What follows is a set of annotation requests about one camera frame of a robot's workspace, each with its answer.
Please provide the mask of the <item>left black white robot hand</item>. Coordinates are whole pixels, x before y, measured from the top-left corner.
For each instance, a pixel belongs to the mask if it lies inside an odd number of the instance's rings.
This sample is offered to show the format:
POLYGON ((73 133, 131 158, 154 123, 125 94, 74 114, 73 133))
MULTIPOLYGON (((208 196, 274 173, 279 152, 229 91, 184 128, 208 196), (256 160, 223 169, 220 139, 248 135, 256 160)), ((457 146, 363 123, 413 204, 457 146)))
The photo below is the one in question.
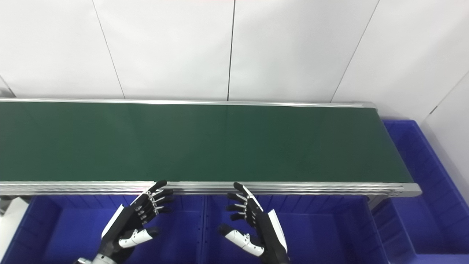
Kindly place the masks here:
POLYGON ((160 180, 139 194, 128 206, 120 205, 101 234, 101 243, 93 264, 124 264, 137 245, 149 242, 159 234, 158 227, 145 227, 174 200, 172 189, 164 189, 160 180))

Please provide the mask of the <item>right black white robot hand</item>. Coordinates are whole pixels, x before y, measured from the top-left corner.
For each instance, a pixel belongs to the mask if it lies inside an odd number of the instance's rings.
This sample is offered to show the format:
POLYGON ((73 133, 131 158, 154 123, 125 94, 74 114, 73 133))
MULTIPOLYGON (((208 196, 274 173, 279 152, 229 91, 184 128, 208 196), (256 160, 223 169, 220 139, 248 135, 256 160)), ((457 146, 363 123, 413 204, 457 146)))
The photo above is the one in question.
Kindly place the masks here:
POLYGON ((239 193, 228 192, 228 199, 236 201, 225 207, 232 221, 245 220, 256 230, 251 236, 222 223, 218 233, 245 252, 258 257, 263 264, 290 264, 288 246, 280 221, 274 209, 265 212, 256 197, 245 185, 234 182, 239 193))

